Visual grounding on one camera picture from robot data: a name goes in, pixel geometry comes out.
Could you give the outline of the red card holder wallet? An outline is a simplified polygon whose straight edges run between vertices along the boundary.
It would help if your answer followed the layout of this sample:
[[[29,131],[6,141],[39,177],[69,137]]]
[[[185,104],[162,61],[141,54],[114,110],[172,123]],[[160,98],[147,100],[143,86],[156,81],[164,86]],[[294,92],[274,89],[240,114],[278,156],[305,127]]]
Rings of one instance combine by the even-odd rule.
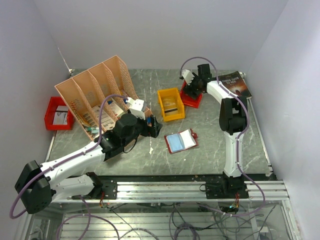
[[[199,145],[198,135],[192,128],[165,135],[164,140],[170,154],[182,152]]]

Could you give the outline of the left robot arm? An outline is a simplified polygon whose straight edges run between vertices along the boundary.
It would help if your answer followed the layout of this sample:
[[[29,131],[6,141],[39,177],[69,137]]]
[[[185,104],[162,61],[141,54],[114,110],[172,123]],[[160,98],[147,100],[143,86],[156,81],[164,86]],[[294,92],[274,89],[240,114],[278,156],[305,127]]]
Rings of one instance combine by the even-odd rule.
[[[93,165],[109,160],[121,153],[138,137],[157,138],[162,124],[154,115],[142,119],[132,113],[125,113],[111,130],[100,134],[83,148],[64,157],[38,164],[27,163],[14,188],[28,214],[38,213],[57,199],[82,195],[98,198],[103,185],[94,174],[73,177],[73,174]]]

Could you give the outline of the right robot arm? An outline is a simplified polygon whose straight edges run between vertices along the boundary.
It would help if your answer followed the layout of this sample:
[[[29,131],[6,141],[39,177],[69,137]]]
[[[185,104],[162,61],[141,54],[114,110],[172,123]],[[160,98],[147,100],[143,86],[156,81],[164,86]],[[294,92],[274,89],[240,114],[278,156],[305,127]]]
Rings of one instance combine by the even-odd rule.
[[[208,199],[246,198],[248,194],[242,170],[242,143],[248,129],[247,99],[230,92],[218,77],[214,78],[209,64],[201,64],[197,70],[198,73],[187,69],[180,71],[180,78],[185,81],[182,91],[193,99],[201,93],[208,93],[220,103],[219,127],[226,143],[222,174],[206,182],[200,189]]]

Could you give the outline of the red bin with cards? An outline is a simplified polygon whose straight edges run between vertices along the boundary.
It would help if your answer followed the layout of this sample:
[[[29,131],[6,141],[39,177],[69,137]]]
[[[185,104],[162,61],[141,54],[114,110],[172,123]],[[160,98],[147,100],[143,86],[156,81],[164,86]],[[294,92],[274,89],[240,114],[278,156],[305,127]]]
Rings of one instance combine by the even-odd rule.
[[[179,95],[180,95],[181,101],[184,104],[184,106],[198,109],[199,105],[201,103],[203,94],[201,93],[197,98],[193,99],[192,97],[188,96],[184,92],[184,88],[185,88],[186,85],[187,85],[187,83],[184,81],[183,84],[182,84],[182,87],[180,89]]]

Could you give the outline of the white cards in left bin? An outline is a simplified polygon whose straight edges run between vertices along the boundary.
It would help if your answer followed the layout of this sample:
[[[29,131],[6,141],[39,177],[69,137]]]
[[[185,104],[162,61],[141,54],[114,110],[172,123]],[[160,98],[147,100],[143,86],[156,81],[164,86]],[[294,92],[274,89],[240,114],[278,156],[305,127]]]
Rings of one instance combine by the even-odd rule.
[[[54,113],[53,125],[67,125],[68,124],[68,107],[59,105]]]

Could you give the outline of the yellow plastic bin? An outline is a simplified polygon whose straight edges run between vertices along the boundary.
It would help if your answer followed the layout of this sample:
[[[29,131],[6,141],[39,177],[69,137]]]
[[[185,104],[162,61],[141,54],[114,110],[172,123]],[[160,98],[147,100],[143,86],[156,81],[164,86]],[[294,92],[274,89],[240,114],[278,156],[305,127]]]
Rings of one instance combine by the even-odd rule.
[[[181,120],[185,118],[185,106],[181,100],[178,88],[166,88],[157,91],[158,103],[161,108],[161,115],[165,122]],[[167,108],[177,108],[179,114],[165,116],[164,110]]]

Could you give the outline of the dark paperback book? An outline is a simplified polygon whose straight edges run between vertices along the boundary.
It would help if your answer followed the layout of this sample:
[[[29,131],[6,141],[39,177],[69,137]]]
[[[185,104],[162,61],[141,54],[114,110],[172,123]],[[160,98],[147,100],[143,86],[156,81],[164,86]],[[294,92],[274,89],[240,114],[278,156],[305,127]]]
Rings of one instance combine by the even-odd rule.
[[[252,97],[241,72],[235,71],[219,75],[218,78],[219,81],[222,82],[222,84],[233,94],[239,97],[246,97],[247,99]]]

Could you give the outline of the pink file organizer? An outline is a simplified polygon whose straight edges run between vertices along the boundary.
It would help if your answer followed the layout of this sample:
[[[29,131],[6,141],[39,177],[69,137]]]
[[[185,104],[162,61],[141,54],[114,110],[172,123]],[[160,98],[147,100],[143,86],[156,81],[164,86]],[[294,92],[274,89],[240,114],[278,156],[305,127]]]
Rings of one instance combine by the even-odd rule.
[[[106,97],[139,98],[127,65],[117,55],[57,84],[55,89],[91,141],[98,136],[86,128],[98,125],[98,110]]]

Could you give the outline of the red bin at left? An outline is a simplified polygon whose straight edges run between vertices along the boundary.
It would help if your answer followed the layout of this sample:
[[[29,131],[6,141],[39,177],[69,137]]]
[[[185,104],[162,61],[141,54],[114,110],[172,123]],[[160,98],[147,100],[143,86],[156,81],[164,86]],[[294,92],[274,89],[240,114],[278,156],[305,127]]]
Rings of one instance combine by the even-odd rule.
[[[74,117],[60,96],[52,96],[44,116],[45,128],[48,131],[72,130]]]

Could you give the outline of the aluminium mounting rail frame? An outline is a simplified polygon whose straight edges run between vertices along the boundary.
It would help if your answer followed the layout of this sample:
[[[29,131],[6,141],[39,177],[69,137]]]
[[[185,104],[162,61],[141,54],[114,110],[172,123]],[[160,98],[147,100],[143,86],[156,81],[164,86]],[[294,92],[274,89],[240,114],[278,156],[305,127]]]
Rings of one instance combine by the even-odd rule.
[[[270,171],[224,174],[83,175],[61,173],[39,185],[18,240],[302,238],[289,193]]]

